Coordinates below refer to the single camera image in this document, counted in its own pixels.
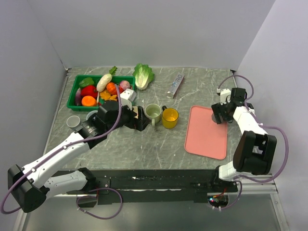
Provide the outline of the yellow mug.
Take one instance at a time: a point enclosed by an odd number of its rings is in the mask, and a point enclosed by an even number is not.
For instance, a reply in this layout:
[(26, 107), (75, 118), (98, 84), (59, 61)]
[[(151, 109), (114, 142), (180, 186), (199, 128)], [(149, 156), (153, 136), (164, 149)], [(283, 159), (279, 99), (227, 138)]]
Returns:
[(162, 124), (167, 129), (172, 129), (177, 125), (179, 113), (174, 108), (162, 107)]

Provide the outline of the pale green mug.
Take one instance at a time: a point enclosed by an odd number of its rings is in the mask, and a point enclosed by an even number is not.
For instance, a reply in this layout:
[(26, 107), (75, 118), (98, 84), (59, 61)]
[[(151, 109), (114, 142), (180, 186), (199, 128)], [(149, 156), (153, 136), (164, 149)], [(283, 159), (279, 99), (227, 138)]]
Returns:
[(147, 105), (144, 112), (154, 127), (161, 119), (162, 108), (159, 105), (153, 103)]

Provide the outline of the dark grey mug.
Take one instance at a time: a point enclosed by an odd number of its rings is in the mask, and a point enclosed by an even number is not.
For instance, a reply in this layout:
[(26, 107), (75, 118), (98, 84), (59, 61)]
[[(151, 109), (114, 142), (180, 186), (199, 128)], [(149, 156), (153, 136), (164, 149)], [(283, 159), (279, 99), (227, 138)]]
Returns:
[(216, 117), (215, 117), (214, 114), (211, 115), (211, 118), (212, 118), (212, 120), (213, 120), (215, 123), (217, 122)]

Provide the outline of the cream mug black handle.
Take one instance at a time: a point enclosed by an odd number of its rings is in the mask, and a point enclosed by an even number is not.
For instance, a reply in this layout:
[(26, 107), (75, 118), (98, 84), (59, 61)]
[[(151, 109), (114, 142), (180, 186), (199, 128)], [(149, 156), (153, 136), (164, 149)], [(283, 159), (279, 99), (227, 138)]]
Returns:
[(141, 106), (133, 106), (133, 112), (136, 114), (134, 116), (135, 119), (142, 119), (142, 107)]

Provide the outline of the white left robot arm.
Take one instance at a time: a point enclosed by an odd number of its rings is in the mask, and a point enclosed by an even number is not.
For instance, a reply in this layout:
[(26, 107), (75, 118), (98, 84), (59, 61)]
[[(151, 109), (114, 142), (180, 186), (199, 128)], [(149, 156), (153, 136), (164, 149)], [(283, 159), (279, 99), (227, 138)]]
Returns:
[(12, 166), (8, 170), (9, 193), (25, 213), (40, 207), (47, 199), (66, 192), (90, 193), (96, 187), (96, 178), (87, 168), (54, 176), (67, 162), (88, 152), (114, 129), (126, 126), (138, 131), (145, 130), (150, 120), (144, 109), (133, 110), (115, 101), (105, 101), (98, 112), (78, 125), (57, 147), (30, 164)]

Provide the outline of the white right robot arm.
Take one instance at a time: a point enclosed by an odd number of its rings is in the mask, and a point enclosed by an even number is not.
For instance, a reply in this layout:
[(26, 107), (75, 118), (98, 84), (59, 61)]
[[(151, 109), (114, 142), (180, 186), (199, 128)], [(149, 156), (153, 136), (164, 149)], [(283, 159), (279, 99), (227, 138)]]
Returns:
[(220, 192), (226, 188), (227, 180), (240, 173), (267, 175), (271, 169), (277, 139), (257, 123), (253, 105), (246, 102), (245, 89), (217, 89), (217, 94), (220, 102), (211, 105), (214, 122), (236, 122), (242, 134), (233, 160), (219, 166), (218, 175), (210, 180), (211, 188)]

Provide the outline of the grey blue printed mug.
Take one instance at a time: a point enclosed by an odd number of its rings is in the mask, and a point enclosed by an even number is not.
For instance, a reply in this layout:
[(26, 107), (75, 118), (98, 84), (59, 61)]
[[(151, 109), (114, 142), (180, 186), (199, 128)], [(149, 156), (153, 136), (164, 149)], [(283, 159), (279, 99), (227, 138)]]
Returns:
[(72, 115), (66, 120), (66, 125), (69, 128), (76, 128), (81, 123), (80, 117), (77, 115)]

